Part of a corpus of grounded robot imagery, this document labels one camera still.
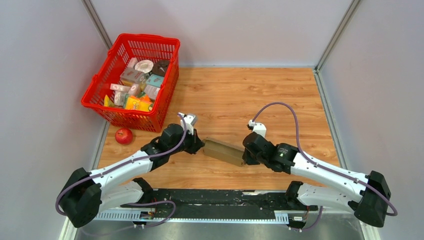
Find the brown cardboard paper box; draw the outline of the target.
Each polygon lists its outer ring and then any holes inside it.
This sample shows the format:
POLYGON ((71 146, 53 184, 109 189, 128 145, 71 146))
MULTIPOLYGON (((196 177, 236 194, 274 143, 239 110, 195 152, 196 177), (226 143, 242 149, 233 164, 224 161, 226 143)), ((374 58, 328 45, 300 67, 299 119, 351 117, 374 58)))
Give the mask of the brown cardboard paper box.
POLYGON ((243 160, 244 148, 218 139, 207 137, 203 140, 203 154, 213 159, 243 167, 246 162, 243 160))

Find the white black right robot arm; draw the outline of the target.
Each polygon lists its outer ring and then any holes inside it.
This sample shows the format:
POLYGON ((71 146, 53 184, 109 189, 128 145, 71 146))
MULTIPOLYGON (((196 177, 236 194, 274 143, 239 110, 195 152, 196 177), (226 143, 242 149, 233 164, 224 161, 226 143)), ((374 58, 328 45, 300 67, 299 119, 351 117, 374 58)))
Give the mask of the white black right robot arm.
POLYGON ((382 228, 391 191, 384 175, 354 172, 312 157, 293 145, 274 145, 263 136, 252 132, 243 142, 243 160, 248 165, 263 164, 277 173, 305 177, 323 187, 293 181, 285 195, 286 205, 299 209, 302 205, 323 206, 352 213, 358 220, 382 228))

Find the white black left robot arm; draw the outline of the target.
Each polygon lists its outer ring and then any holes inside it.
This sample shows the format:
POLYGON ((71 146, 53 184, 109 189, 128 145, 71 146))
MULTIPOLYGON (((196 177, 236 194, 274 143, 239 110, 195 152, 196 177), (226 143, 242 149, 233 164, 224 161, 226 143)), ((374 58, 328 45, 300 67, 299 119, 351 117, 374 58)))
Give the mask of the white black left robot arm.
POLYGON ((56 209, 81 228, 110 208, 135 203, 148 207, 153 194, 138 183, 139 176, 163 166, 174 154, 196 154, 204 145, 196 129, 169 124, 160 136, 119 162, 91 171, 76 169, 58 195, 56 209))

